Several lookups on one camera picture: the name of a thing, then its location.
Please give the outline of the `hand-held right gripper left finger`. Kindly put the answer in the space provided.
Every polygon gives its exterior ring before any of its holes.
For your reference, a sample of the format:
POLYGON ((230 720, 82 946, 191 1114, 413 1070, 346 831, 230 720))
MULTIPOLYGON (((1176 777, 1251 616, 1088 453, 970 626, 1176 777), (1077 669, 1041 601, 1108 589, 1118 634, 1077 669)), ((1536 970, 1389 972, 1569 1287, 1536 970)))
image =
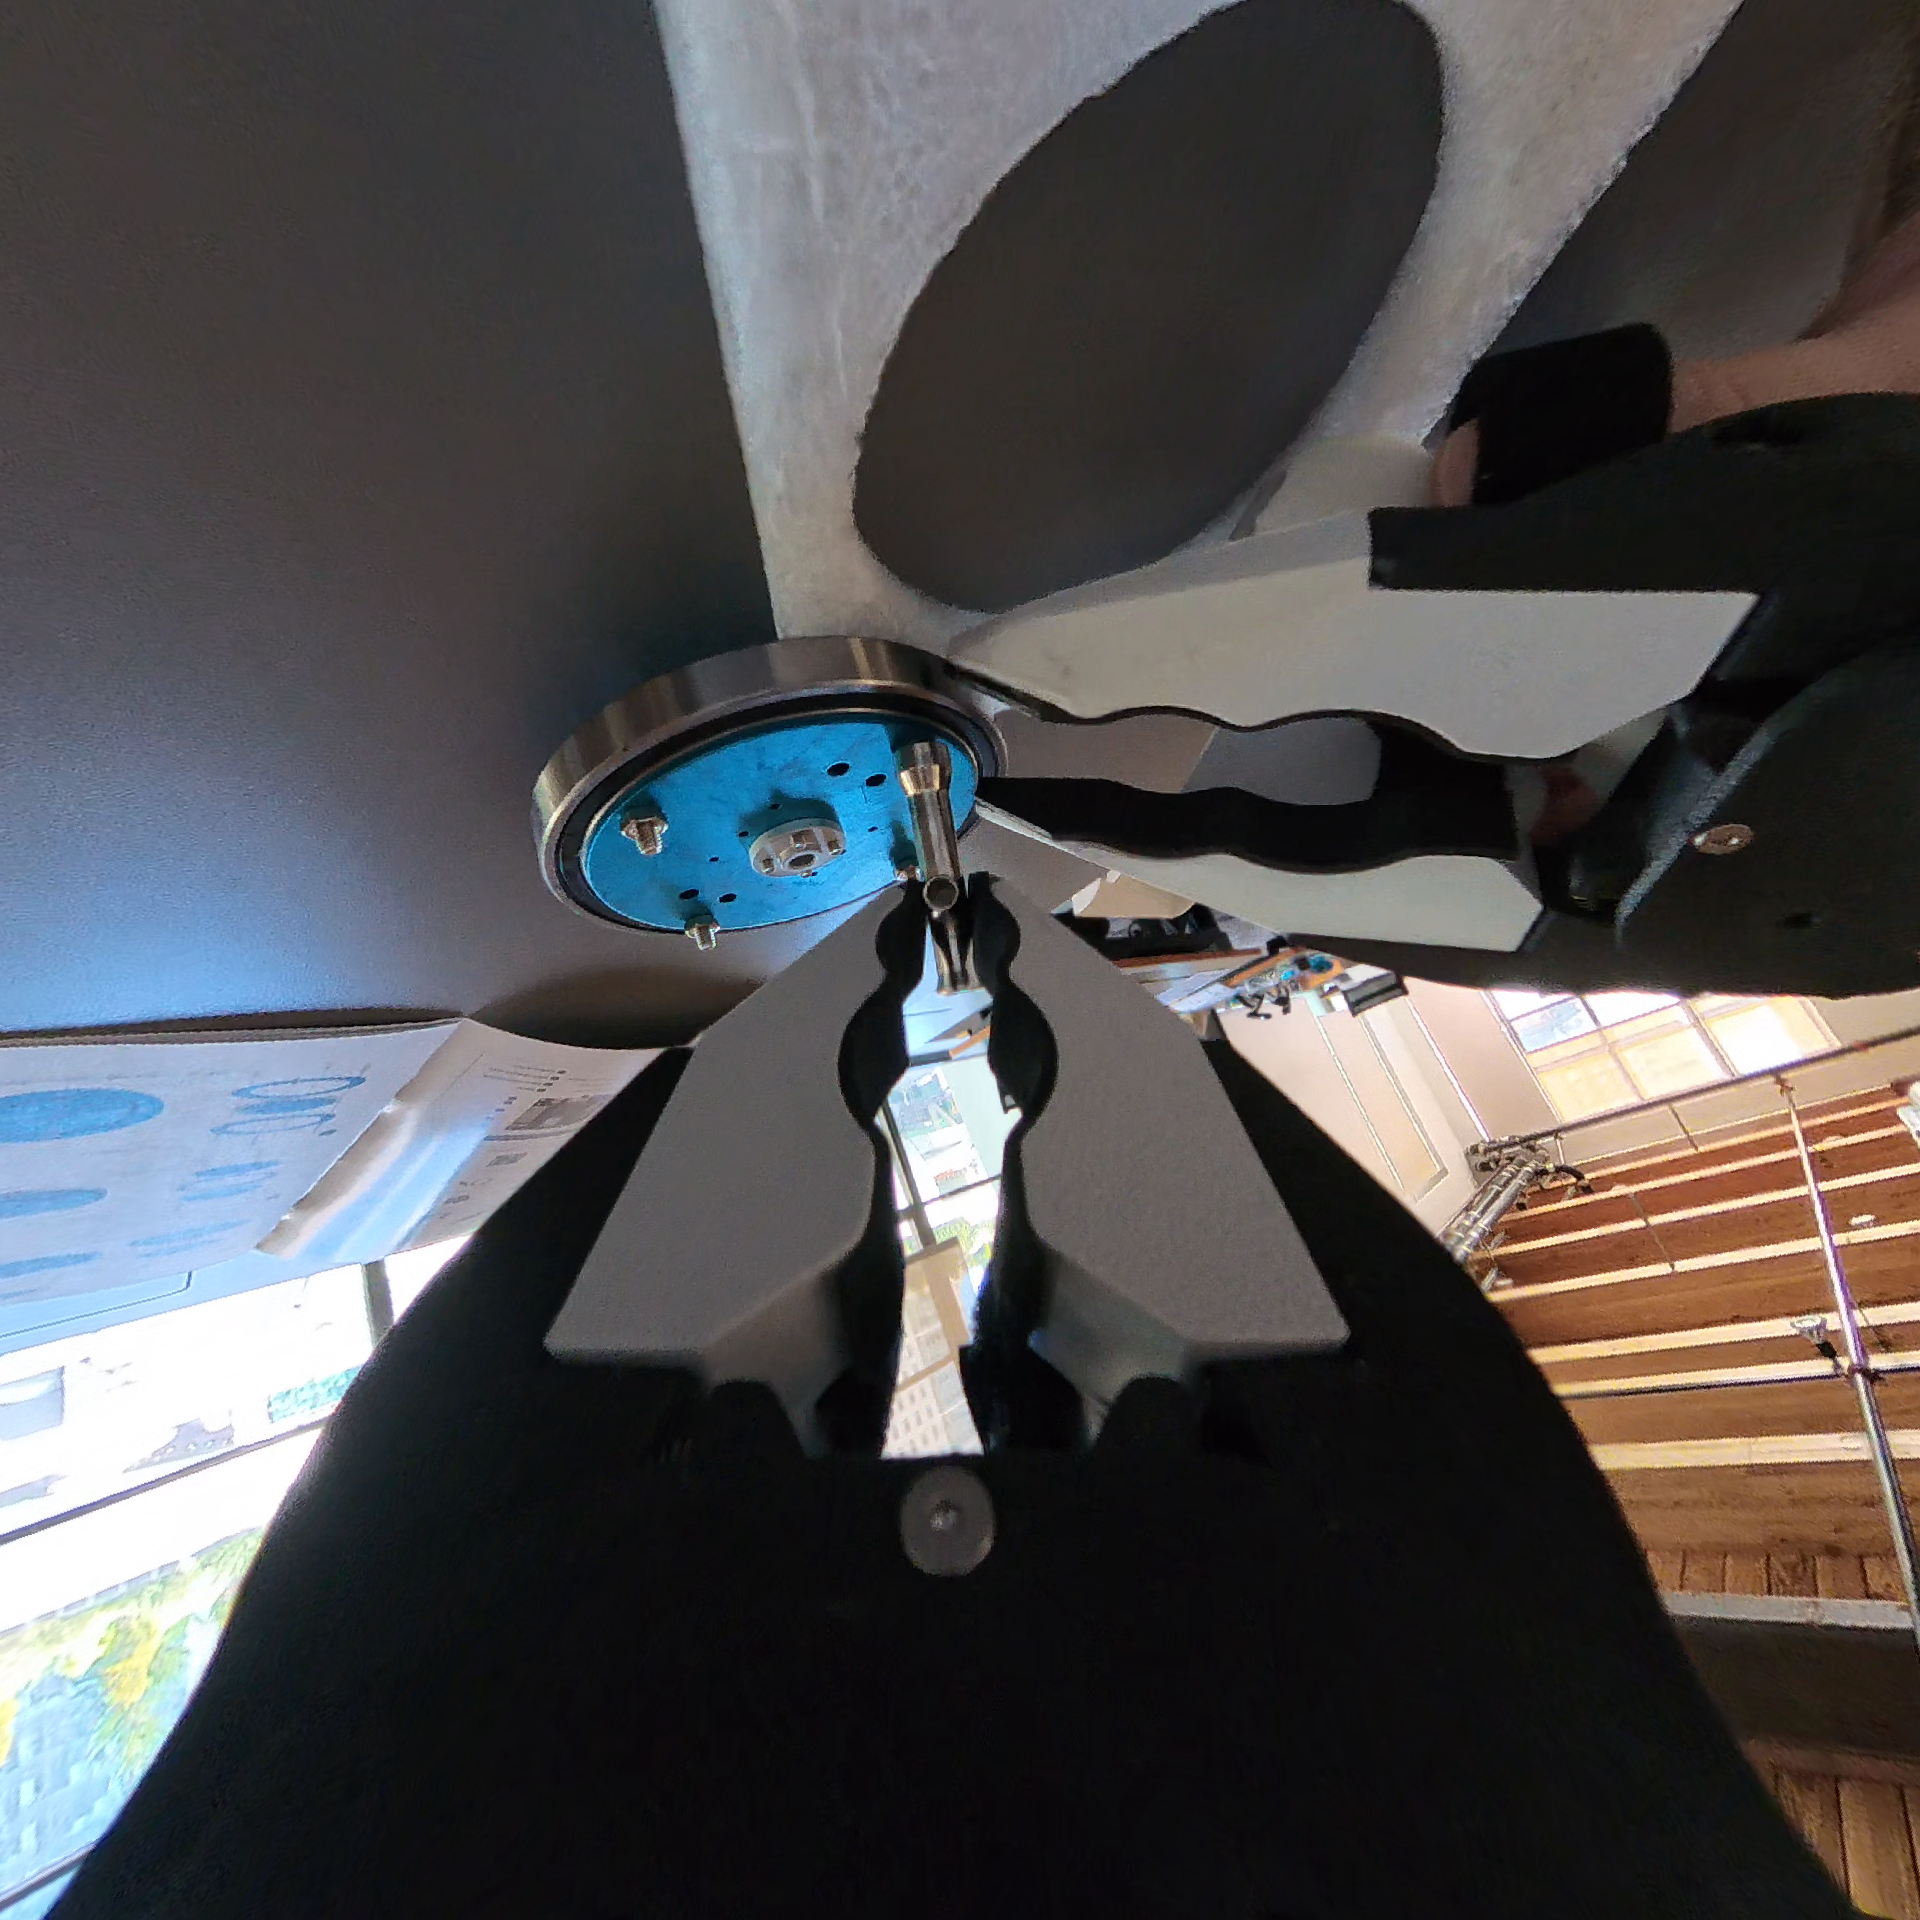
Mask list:
POLYGON ((758 1379, 803 1441, 875 1453, 901 1364, 880 1121, 907 1066, 908 889, 893 885, 718 1020, 546 1347, 758 1379))

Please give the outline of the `open instruction booklet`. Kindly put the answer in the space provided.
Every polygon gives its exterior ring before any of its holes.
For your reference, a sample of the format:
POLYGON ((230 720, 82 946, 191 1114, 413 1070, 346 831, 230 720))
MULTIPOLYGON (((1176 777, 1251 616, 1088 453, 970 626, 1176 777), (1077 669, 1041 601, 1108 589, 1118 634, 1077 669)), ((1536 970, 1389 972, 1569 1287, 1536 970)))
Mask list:
POLYGON ((657 1058, 459 1017, 8 1036, 4 1349, 467 1235, 657 1058))

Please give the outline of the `large window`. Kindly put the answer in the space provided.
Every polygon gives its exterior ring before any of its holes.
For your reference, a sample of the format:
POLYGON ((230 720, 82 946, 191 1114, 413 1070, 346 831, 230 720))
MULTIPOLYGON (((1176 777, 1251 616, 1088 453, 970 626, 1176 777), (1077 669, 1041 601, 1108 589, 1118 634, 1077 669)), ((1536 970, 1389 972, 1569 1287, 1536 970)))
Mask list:
POLYGON ((377 1324, 336 1266, 4 1357, 4 1915, 154 1761, 377 1324))

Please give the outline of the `round blue base plate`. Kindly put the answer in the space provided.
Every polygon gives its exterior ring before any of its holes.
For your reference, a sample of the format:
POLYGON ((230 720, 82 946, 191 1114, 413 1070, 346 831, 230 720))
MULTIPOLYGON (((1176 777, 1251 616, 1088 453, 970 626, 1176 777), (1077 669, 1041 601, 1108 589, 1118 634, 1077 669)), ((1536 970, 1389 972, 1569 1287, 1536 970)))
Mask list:
POLYGON ((957 830, 1002 740, 922 647, 872 636, 794 636, 712 655, 613 702, 548 760, 534 789, 541 871, 576 907, 617 926, 723 934, 803 921, 888 889, 916 861, 899 768, 944 741, 957 830), (618 823, 669 820, 640 856, 618 823), (829 816, 846 851, 814 876, 758 876, 750 841, 779 821, 829 816))

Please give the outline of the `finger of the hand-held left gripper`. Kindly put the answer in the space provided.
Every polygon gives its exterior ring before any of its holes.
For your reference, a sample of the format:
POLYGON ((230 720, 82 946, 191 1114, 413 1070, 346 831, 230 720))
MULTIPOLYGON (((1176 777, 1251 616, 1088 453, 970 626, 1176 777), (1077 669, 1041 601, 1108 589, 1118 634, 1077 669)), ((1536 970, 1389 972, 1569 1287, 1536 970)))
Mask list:
POLYGON ((1434 740, 1213 740, 1178 789, 986 779, 1001 823, 1277 934, 1517 951, 1542 913, 1510 772, 1434 740))
POLYGON ((1180 709, 1254 730, 1355 712, 1469 755, 1547 760, 1687 698, 1757 604, 1376 586, 1368 509, 1420 506, 1429 475, 1420 441, 1315 441, 1247 535, 994 616, 949 659, 1085 722, 1180 709))

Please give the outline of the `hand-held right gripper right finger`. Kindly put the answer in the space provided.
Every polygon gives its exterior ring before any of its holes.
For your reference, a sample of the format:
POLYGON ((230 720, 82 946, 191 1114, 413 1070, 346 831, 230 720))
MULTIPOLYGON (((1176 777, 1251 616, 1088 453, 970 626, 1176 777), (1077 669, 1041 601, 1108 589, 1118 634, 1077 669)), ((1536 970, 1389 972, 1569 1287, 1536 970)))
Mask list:
POLYGON ((965 1359, 982 1443, 1077 1447, 1138 1377, 1341 1349, 1346 1317, 1194 1031, 988 876, 973 962, 1021 1111, 965 1359))

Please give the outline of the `white foam packing piece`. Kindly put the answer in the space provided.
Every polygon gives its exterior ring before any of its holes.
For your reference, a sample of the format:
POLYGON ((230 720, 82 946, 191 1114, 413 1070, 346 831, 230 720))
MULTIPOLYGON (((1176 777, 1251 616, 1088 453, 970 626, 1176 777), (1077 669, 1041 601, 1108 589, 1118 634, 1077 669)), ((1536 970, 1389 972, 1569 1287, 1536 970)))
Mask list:
MULTIPOLYGON (((1015 161, 1213 9, 657 6, 781 636, 944 653, 977 621, 904 586, 854 530, 856 441, 884 361, 915 295, 1015 161)), ((1309 443, 1429 435, 1735 4, 1415 9, 1445 72, 1439 183, 1309 443)))

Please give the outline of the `small paned window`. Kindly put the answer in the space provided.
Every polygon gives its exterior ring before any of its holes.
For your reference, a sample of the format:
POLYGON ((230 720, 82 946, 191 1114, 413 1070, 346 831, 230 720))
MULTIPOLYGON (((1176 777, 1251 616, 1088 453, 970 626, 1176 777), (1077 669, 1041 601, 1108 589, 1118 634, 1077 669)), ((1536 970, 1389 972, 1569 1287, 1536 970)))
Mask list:
POLYGON ((1798 996, 1496 987, 1486 1000, 1569 1121, 1729 1083, 1837 1044, 1798 996))

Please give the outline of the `small metal socket wrench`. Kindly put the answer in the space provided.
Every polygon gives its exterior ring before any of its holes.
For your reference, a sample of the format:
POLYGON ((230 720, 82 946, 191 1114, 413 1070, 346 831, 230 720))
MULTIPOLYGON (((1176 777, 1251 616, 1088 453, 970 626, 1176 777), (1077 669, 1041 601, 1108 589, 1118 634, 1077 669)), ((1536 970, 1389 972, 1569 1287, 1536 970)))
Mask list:
POLYGON ((943 996, 973 993, 973 907, 952 813, 952 760, 943 740, 902 748, 897 777, 916 841, 916 869, 943 996))

